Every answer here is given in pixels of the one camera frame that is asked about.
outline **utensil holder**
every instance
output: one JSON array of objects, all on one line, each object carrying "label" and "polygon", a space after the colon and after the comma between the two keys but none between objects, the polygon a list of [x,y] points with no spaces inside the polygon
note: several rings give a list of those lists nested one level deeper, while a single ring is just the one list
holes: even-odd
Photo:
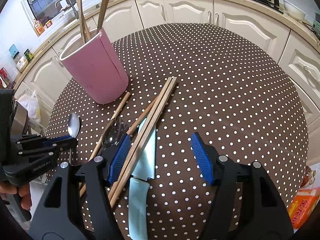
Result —
[{"label": "utensil holder", "polygon": [[116,100],[128,86],[128,75],[103,28],[84,45],[81,37],[74,40],[60,61],[98,104]]}]

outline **metal spoon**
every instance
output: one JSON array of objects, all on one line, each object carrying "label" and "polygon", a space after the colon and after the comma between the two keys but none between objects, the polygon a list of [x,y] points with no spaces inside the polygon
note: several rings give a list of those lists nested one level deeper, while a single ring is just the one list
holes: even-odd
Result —
[{"label": "metal spoon", "polygon": [[[80,119],[76,113],[72,113],[68,120],[68,133],[71,137],[76,138],[80,130]],[[69,153],[69,163],[71,164],[72,149]]]},{"label": "metal spoon", "polygon": [[122,118],[118,117],[114,124],[110,126],[110,128],[105,131],[102,135],[102,145],[105,148],[108,148],[112,145],[117,145],[119,139],[122,137],[124,133],[124,121]]}]

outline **wooden chopstick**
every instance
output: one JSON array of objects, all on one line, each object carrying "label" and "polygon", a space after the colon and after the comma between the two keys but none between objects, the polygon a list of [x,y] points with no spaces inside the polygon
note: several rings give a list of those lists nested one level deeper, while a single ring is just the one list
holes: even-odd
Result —
[{"label": "wooden chopstick", "polygon": [[[80,3],[80,1],[79,1],[79,0],[76,0],[76,3],[77,3],[77,6],[78,6],[78,8],[79,8],[79,3]],[[80,17],[83,18],[85,37],[86,37],[86,41],[88,42],[89,40],[91,40],[90,31],[89,31],[89,28],[88,28],[88,26],[87,26],[87,22],[86,22],[85,19],[84,19],[83,13],[82,13],[82,15],[79,14],[79,19],[80,19]]]},{"label": "wooden chopstick", "polygon": [[81,33],[83,44],[86,44],[87,38],[84,34],[84,17],[82,17],[82,15],[83,15],[82,0],[77,0],[77,1],[78,1],[78,13],[79,13],[79,20],[80,20],[80,33]]},{"label": "wooden chopstick", "polygon": [[166,84],[164,85],[163,89],[160,92],[160,95],[157,98],[157,101],[152,107],[140,133],[138,134],[132,147],[130,148],[128,156],[124,162],[124,166],[121,170],[119,179],[113,184],[108,195],[111,207],[115,205],[116,200],[118,199],[120,193],[122,192],[123,187],[125,186],[128,178],[130,177],[131,171],[136,161],[140,157],[141,151],[145,147],[148,141],[148,138],[154,128],[154,125],[156,125],[162,113],[162,110],[169,96],[171,95],[171,91],[175,86],[176,80],[177,80],[176,77],[168,78]]},{"label": "wooden chopstick", "polygon": [[142,120],[150,112],[150,110],[152,109],[152,107],[155,104],[156,100],[157,100],[157,97],[150,103],[150,105],[144,110],[144,112],[142,112],[142,114],[138,117],[138,119],[133,123],[133,125],[127,131],[127,134],[132,135],[134,133],[134,131],[136,130],[138,125],[142,122]]},{"label": "wooden chopstick", "polygon": [[[155,103],[155,101],[156,101],[156,99],[154,99],[151,103],[150,103],[150,105],[144,110],[144,112],[142,112],[142,114],[138,117],[138,119],[134,122],[134,124],[130,127],[130,129],[127,131],[127,134],[128,135],[131,135],[132,133],[134,133],[134,131],[136,130],[136,128],[138,127],[138,125],[141,123],[141,121],[146,117],[146,115],[149,113],[149,111],[151,110],[151,108],[152,108],[152,106],[153,106],[153,104]],[[108,129],[109,128],[109,124],[111,123],[111,124],[114,124],[114,122],[109,122],[108,124],[107,124],[107,127],[105,128],[105,130],[103,131],[103,133],[106,131],[106,129]],[[86,185],[84,185],[82,188],[81,188],[81,190],[80,190],[80,197],[82,197],[82,195],[85,193],[85,191],[86,191],[86,189],[87,189],[87,187],[86,187]]]},{"label": "wooden chopstick", "polygon": [[[118,115],[120,114],[122,108],[124,107],[126,101],[129,99],[130,95],[131,95],[131,93],[130,93],[130,92],[127,92],[127,93],[124,95],[124,97],[122,98],[119,106],[117,107],[116,111],[115,111],[114,114],[112,115],[111,120],[107,123],[105,129],[103,130],[103,133],[101,134],[97,145],[96,145],[95,148],[93,149],[93,152],[92,152],[92,154],[91,154],[88,162],[91,161],[91,160],[98,154],[98,152],[100,151],[103,134],[105,133],[105,131],[106,131],[107,129],[109,129],[110,125],[113,125],[113,124],[114,124],[116,118],[117,118]],[[84,185],[84,186],[81,188],[81,190],[80,190],[80,197],[82,197],[82,195],[85,193],[86,189],[87,189],[86,185]]]},{"label": "wooden chopstick", "polygon": [[98,24],[97,24],[97,26],[98,26],[97,27],[97,34],[99,33],[99,31],[102,28],[102,24],[103,24],[104,16],[107,11],[108,3],[109,3],[109,0],[102,0],[102,2],[101,2],[100,14],[99,14],[99,19],[98,19]]}]

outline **human hand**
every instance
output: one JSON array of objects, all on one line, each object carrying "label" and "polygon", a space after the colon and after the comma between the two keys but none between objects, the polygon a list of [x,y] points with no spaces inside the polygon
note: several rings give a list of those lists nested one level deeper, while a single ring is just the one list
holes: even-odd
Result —
[{"label": "human hand", "polygon": [[14,195],[17,192],[19,193],[20,197],[22,197],[21,207],[25,210],[29,210],[32,206],[29,183],[17,189],[8,181],[0,182],[0,196],[3,200],[7,199],[6,194]]}]

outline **kitchen cabinet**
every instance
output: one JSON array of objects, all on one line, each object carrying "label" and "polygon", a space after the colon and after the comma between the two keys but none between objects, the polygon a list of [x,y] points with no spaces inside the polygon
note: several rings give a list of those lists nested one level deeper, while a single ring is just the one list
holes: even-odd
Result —
[{"label": "kitchen cabinet", "polygon": [[[89,31],[97,28],[97,25],[92,17],[87,19],[86,22],[87,22],[87,26],[88,26]],[[70,32],[68,32],[66,35],[64,35],[61,39],[59,39],[52,46],[52,48],[58,54],[58,56],[60,56],[61,53],[64,51],[64,49],[66,47],[68,47],[70,44],[72,44],[80,36],[81,36],[80,26],[78,25],[76,28],[72,29]]]},{"label": "kitchen cabinet", "polygon": [[313,121],[320,117],[320,110],[307,95],[307,93],[294,80],[291,79],[291,81],[295,85],[299,94],[307,125],[310,125]]},{"label": "kitchen cabinet", "polygon": [[[21,101],[25,96],[31,95],[31,94],[32,94],[32,90],[26,85],[25,82],[21,82],[20,86],[17,88],[15,92],[14,97],[16,100]],[[52,108],[47,103],[45,103],[45,101],[40,95],[37,94],[37,97],[38,97],[38,102],[40,106],[40,115],[41,115],[40,125],[42,125],[44,128],[47,128]]]},{"label": "kitchen cabinet", "polygon": [[59,95],[72,76],[59,61],[58,55],[50,48],[32,67],[24,78],[26,85],[53,108]]},{"label": "kitchen cabinet", "polygon": [[169,23],[213,23],[213,0],[164,0]]},{"label": "kitchen cabinet", "polygon": [[145,29],[168,23],[163,0],[136,0],[136,3]]},{"label": "kitchen cabinet", "polygon": [[320,108],[320,55],[293,31],[290,33],[279,66]]},{"label": "kitchen cabinet", "polygon": [[320,55],[291,31],[279,66],[290,76],[299,93],[308,125],[308,165],[320,162]]},{"label": "kitchen cabinet", "polygon": [[[99,14],[93,16],[93,19],[97,24]],[[124,1],[108,8],[102,26],[111,42],[143,30],[135,0]]]},{"label": "kitchen cabinet", "polygon": [[217,26],[246,38],[279,62],[289,36],[288,27],[256,10],[224,0],[214,0],[214,16],[218,17]]}]

